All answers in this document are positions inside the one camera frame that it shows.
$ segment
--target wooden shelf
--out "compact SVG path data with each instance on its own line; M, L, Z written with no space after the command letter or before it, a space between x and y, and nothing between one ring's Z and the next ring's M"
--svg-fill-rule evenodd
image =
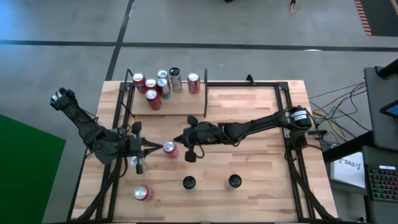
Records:
M145 94L134 91L131 113L133 115L204 115L206 105L205 83L200 83L200 92L191 94L188 90L188 83L182 83L182 92L171 92L168 100L162 98L162 108L152 110Z

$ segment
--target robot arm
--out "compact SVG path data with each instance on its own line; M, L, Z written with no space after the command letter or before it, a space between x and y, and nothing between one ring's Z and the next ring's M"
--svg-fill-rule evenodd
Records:
M303 148L307 145L305 132L312 126L308 111L300 106L246 123L218 123L216 126L209 122L199 123L195 117L189 116L188 124L191 126L185 128L183 134L174 139L188 148L185 153L187 162L196 162L198 156L193 151L195 146L208 144L237 146L246 136L271 128L288 129L292 147Z
M120 134L100 126L81 109L73 91L59 89L51 97L50 105L57 111L65 113L75 124L83 143L103 164L109 164L118 156L120 150L118 143L122 140Z

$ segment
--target black cup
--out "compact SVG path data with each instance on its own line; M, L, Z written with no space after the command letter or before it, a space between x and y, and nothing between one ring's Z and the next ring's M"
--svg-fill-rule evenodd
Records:
M196 184L197 184L197 182L196 182L195 178L193 178L191 176L184 178L184 180L182 181L182 185L187 190L192 190L193 188L195 188Z
M242 185L242 178L237 174L233 174L229 177L228 183L231 187L236 189Z

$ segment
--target keyboard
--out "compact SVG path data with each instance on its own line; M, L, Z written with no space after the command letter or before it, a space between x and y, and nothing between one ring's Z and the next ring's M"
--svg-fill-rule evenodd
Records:
M392 166L367 165L371 198L398 202L398 171Z

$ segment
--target white label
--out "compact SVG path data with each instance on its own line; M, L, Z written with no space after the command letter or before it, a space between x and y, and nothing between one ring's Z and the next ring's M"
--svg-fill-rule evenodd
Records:
M392 167L392 166L379 166L380 169L389 169L389 170L395 170L396 167Z
M305 110L303 110L303 111L298 111L298 112L292 113L292 114L290 115L290 117L291 117L291 118L294 118L295 116L303 115L303 114L307 114L307 112L306 112Z
M300 120L300 119L306 119L307 116L306 115L300 115L300 116L296 116L294 117L294 121Z

